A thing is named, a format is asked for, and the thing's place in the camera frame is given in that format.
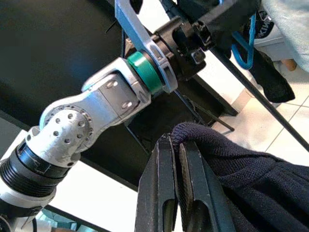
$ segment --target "white floor tile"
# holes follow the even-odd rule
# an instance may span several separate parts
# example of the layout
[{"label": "white floor tile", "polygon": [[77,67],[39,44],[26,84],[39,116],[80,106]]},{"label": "white floor tile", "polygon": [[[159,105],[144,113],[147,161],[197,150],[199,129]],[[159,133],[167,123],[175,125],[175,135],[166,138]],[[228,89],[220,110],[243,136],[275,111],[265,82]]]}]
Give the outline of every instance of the white floor tile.
[{"label": "white floor tile", "polygon": [[309,107],[309,98],[304,102],[303,106]]},{"label": "white floor tile", "polygon": [[[309,141],[309,108],[301,107],[290,123],[305,140]],[[267,152],[291,163],[309,166],[309,152],[286,129],[279,134]]]},{"label": "white floor tile", "polygon": [[[299,107],[281,104],[278,111],[289,120]],[[258,102],[252,98],[236,116],[223,116],[221,119],[235,128],[234,132],[219,123],[213,128],[233,142],[256,151],[266,151],[280,133],[283,126]]]},{"label": "white floor tile", "polygon": [[309,73],[302,70],[299,66],[292,72],[288,71],[283,64],[279,64],[277,68],[288,81],[295,94],[295,99],[287,103],[302,105],[309,96]]}]

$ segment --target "navy sweater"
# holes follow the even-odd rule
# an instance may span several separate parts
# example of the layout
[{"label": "navy sweater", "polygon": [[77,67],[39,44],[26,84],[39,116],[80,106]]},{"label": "navy sweater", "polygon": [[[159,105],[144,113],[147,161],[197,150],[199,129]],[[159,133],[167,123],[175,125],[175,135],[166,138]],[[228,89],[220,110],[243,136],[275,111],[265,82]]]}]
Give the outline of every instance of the navy sweater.
[{"label": "navy sweater", "polygon": [[223,186],[238,232],[309,232],[309,167],[245,149],[195,123],[177,125],[171,138],[176,154],[182,142],[196,142]]}]

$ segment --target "blue strap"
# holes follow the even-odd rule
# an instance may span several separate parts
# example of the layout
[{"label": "blue strap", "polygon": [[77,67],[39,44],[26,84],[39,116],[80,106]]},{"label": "blue strap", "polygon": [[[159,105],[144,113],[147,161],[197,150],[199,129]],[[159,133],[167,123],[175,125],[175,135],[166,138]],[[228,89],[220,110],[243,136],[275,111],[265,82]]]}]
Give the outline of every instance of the blue strap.
[{"label": "blue strap", "polygon": [[249,31],[249,44],[244,40],[244,38],[238,33],[238,31],[234,31],[232,33],[233,38],[247,51],[247,63],[242,60],[242,57],[236,47],[235,44],[232,45],[232,52],[235,56],[237,63],[243,69],[250,69],[253,66],[253,54],[254,54],[254,37],[255,37],[255,14],[251,16],[251,24]]}]

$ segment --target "metal bracket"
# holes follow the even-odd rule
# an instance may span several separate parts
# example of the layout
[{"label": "metal bracket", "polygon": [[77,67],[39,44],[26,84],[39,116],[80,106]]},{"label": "metal bracket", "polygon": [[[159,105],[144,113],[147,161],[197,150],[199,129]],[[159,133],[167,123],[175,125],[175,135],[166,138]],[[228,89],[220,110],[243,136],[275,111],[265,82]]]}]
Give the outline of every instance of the metal bracket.
[{"label": "metal bracket", "polygon": [[115,0],[115,17],[137,50],[144,50],[154,60],[165,82],[163,90],[171,93],[178,87],[176,75],[161,49],[150,38],[129,0]]}]

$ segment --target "screw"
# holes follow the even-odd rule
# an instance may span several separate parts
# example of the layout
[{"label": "screw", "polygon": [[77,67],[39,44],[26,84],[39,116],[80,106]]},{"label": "screw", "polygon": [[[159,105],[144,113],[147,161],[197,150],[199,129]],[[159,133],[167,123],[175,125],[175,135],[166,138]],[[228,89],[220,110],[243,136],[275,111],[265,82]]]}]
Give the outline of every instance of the screw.
[{"label": "screw", "polygon": [[118,85],[118,82],[115,80],[111,80],[106,84],[106,88],[112,88],[112,87],[116,87]]},{"label": "screw", "polygon": [[132,102],[126,101],[122,104],[121,109],[126,110],[126,109],[130,108],[131,106],[132,106]]},{"label": "screw", "polygon": [[195,62],[195,64],[200,64],[204,61],[205,59],[205,53],[201,50],[201,49],[198,49],[196,51],[194,51],[193,53],[191,53],[191,56]]}]

